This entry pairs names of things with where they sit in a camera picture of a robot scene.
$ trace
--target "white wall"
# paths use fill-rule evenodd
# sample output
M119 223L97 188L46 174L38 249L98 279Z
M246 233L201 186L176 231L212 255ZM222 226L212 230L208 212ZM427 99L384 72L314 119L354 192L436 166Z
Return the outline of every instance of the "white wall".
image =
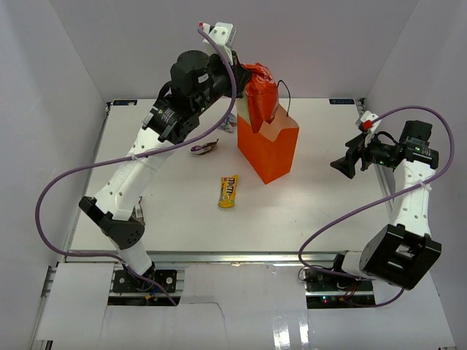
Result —
M368 95L368 108L377 114L407 104L432 107L446 117L454 133L455 161L433 184L429 220L434 239L443 245L432 275L459 349L467 349L463 301L467 288L466 65L467 1L421 0ZM440 152L443 166L448 157L447 136L428 114L402 113L382 126L399 135L409 118L434 124L431 146Z
M0 1L0 349L28 348L56 256L34 206L55 175L88 163L105 104L48 0ZM63 245L85 175L58 185L43 211Z
M202 50L199 21L235 23L241 62L293 97L365 96L417 0L51 0L106 101L152 98L177 56Z

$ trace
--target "table surface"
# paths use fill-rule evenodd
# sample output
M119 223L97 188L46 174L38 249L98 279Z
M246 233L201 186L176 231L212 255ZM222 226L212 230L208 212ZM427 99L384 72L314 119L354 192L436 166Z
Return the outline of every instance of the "table surface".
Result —
M113 106L97 161L126 155L154 100ZM224 113L221 99L201 117L199 135ZM287 106L288 100L281 100ZM290 115L300 125L292 170L265 185L236 146L236 133L215 131L217 148L202 156L178 149L143 192L146 222L143 242L154 252L294 252L316 230L359 206L382 197L373 166L350 180L329 163L343 157L345 142L358 134L355 105L330 105L328 99L292 99ZM87 195L94 195L117 166L94 169ZM222 176L239 175L236 206L220 209ZM384 205L331 228L307 250L361 250L387 224ZM79 214L71 249L114 250L109 239Z

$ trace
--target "red plastic package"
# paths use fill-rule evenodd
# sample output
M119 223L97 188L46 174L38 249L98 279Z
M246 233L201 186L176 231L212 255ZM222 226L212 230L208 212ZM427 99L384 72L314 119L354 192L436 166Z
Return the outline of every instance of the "red plastic package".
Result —
M263 122L271 124L279 108L277 84L268 67L261 63L244 64L253 73L245 92L248 97L248 112L253 133L259 132Z

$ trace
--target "yellow snack package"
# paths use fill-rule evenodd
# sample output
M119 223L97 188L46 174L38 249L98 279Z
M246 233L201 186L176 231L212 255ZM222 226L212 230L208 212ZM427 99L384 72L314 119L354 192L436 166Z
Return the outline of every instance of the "yellow snack package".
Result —
M220 185L220 198L218 206L220 208L231 208L235 206L236 186L239 183L239 176L223 177Z

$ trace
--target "purple hose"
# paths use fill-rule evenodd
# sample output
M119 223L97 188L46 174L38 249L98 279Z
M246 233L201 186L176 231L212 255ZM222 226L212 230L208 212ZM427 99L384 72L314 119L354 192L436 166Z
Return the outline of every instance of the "purple hose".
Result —
M452 135L451 128L447 124L447 121L437 111L435 111L435 110L433 110L431 108L428 108L428 107L423 107L423 106L404 106L404 107L399 107L399 108L393 109L393 110L391 110L391 111L389 111L387 113L384 113L383 115L381 115L377 119L373 120L373 123L376 123L377 121L382 120L383 118L386 118L388 115L394 114L394 113L399 112L399 111L403 111L405 109L421 109L423 111L430 112L431 114L433 114L435 117L437 117L441 121L441 123L443 124L444 128L446 129L447 135L449 137L449 159L447 160L446 165L443 167L443 169L440 172L438 172L437 174L432 176L430 179L427 179L427 180L425 180L423 182L424 184L429 184L430 182L433 182L436 179L438 179L439 177L441 177L442 175L444 175L444 173L446 173L446 171L451 166L452 161L454 160L454 148L455 148L454 147L454 136ZM300 247L300 249L298 251L298 259L300 260L300 262L303 265L305 265L306 267L311 268L313 270L316 270L316 271L321 271L323 273L328 273L330 275L335 275L335 276L349 277L351 279L359 279L360 278L359 276L353 276L353 275L351 275L349 273L342 273L342 272L336 272L336 271L330 271L330 270L323 270L321 268L316 268L313 265L310 265L309 263L305 262L303 257L302 257L302 254L304 253L304 250L305 250L306 246L308 246L308 244L310 244L310 242L313 241L316 237L318 237L321 233L325 232L329 228L332 228L334 225L339 224L340 222L344 221L345 219L353 217L354 215L356 215L358 213L361 213L362 211L365 211L366 209L373 208L374 206L377 206L378 204L382 204L384 202L390 201L390 200L398 197L399 195L405 195L406 193L409 193L409 192L411 192L413 190L416 190L417 188L420 188L420 187L421 187L421 184L415 184L414 186L408 187L405 190L393 193L392 195L389 195L389 196L387 196L385 198L379 199L378 201L374 201L374 202L372 202L370 204L366 204L365 206L362 206L362 207L360 207L360 208L358 208L356 210L353 210L350 213L345 214L342 217L340 217L338 219L335 219L334 221L328 223L326 226L324 226L324 227L320 228L318 231L316 231L310 238L308 238L302 244L302 246ZM402 294L402 292L397 294L393 299L391 299L391 300L387 301L386 303L384 303L384 305L387 305L387 304L392 303L393 301L397 300L401 296L401 294ZM378 306L372 306L372 307L380 307L380 306L384 306L384 305L379 304Z
M222 118L220 118L220 120L218 122L216 122L207 131L204 131L201 135L199 135L197 137L193 137L192 139L189 139L187 141L184 141L181 144L175 144L175 145L167 147L167 148L156 149L156 150L147 151L147 152L143 152L143 153L139 153L137 155L134 155L137 158L144 158L144 157L148 157L148 156L151 156L151 155L157 155L159 153L172 151L173 149L178 149L180 147L186 146L187 144L192 144L193 142L196 142L196 141L208 136L210 133L212 133L214 130L216 130L224 122L224 120L227 118L227 116L230 114L230 112L232 111L232 109L234 107L235 99L236 99L236 81L235 81L234 73L232 72L232 68L231 68L230 63L229 63L229 59L220 50L220 48L216 45L216 43L209 37L209 35L203 32L203 29L202 29L201 26L198 27L198 33L200 33L200 35L202 35L208 41L208 43L210 43L212 45L212 47L214 48L216 53L222 59L222 62L224 63L225 68L227 69L228 77L230 78L231 85L232 85L232 99L231 99L230 104L228 105L227 111L222 116ZM56 184L57 182L62 180L64 177L67 177L68 175L77 173L79 171L89 170L89 169L92 169L92 168L100 168L101 166L110 166L112 164L123 163L123 162L132 161L132 160L133 160L132 157L122 157L122 158L117 158L117 159L113 159L113 160L106 160L104 162L88 164L86 166L79 166L77 168L65 171L64 173L58 175L49 184L47 184L47 186L45 186L45 188L41 192L39 198L37 199L36 209L34 211L34 217L35 217L35 220L36 220L37 232L39 233L39 236L42 239L42 241L44 242L44 244L49 249L51 249L55 253L62 254L64 256L66 256L66 257L111 257L113 259L116 259L116 260L120 261L122 264L125 263L121 257L119 257L116 254L112 254L112 253L105 253L105 252L102 252L102 253L86 253L86 252L78 252L78 251L65 252L64 250L61 250L61 249L57 248L56 246L51 244L50 241L45 236L44 230L42 229L40 214L41 214L41 205L42 205L42 202L44 201L44 198L45 198L46 194L49 192L49 190L52 188L52 186L54 184ZM174 306L177 306L177 304L171 298L171 296L168 294L168 292L159 283L157 283L156 281L153 281L151 279L147 279L146 277L140 276L138 273L136 273L129 266L126 266L126 267L133 275L135 275L135 277L137 277L137 278L139 278L139 279L141 279L143 281L146 281L148 283L151 283L151 284L155 285L157 288L159 288L162 291L162 293L167 296L167 298L171 301L171 303L174 304Z

